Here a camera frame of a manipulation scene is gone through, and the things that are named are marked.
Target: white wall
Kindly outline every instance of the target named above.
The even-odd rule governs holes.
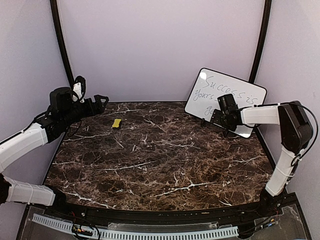
[[[68,86],[48,0],[0,1],[0,141],[25,128]],[[58,142],[38,148],[3,175],[42,184]],[[15,240],[25,205],[0,206],[0,240]]]
[[[274,0],[256,83],[268,90],[266,103],[299,100],[320,121],[320,1]],[[277,159],[279,127],[262,129]],[[300,163],[287,187],[296,192],[313,239],[320,239],[320,141]]]
[[[60,0],[74,75],[87,96],[186,101],[201,68],[247,80],[264,0]]]

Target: black frame pole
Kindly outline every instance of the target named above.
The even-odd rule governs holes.
[[[73,73],[71,70],[71,66],[70,66],[70,62],[69,62],[69,58],[68,58],[68,54],[67,54],[64,35],[62,32],[62,28],[61,28],[57,0],[50,0],[50,5],[51,5],[51,13],[52,13],[52,18],[53,18],[56,39],[58,41],[63,66],[65,69],[65,73],[68,78],[68,82],[70,84],[70,87],[73,88],[75,81],[74,81],[74,76],[73,76]]]
[[[256,46],[256,52],[255,52],[252,69],[249,77],[249,83],[251,84],[255,83],[262,52],[264,50],[264,45],[265,45],[265,40],[266,40],[266,35],[268,30],[269,17],[271,12],[271,3],[272,3],[272,0],[265,0],[264,2],[264,10],[263,10],[260,35],[259,35],[258,44]]]

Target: yellow sponge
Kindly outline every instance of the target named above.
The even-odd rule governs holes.
[[[113,122],[112,128],[119,129],[121,128],[122,119],[116,118]]]

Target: white plastic strip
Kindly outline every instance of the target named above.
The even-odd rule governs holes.
[[[243,124],[280,124],[278,106],[248,107],[241,112]]]
[[[0,145],[0,173],[33,149],[48,142],[46,130],[39,123]]]
[[[32,221],[66,234],[72,234],[73,224],[71,221],[53,219],[39,214],[34,214]],[[237,226],[215,230],[174,233],[144,233],[98,229],[101,240],[215,240],[239,235]],[[93,231],[91,239],[98,239],[97,230]]]
[[[41,204],[45,206],[52,206],[54,203],[56,195],[47,186],[17,181],[7,176],[4,179],[11,184],[6,198],[7,202]]]
[[[288,177],[291,177],[290,174],[294,168],[291,166],[291,162],[294,158],[295,154],[282,146],[281,155],[276,164],[276,168],[265,186],[265,189],[271,196],[279,195],[284,189]]]

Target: white arm segment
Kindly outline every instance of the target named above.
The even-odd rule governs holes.
[[[45,206],[52,206],[54,203],[56,195],[54,191],[47,186],[16,181],[7,176],[5,176],[4,179],[11,184],[6,199],[7,202],[42,204]]]
[[[241,120],[249,124],[277,124],[280,125],[278,106],[248,107],[241,110]]]
[[[292,177],[290,174],[294,167],[291,166],[291,162],[294,158],[295,154],[282,146],[279,161],[275,166],[270,180],[265,186],[265,189],[271,196],[279,195],[286,186],[288,178]]]
[[[0,145],[0,173],[15,160],[48,143],[46,130],[38,123]]]

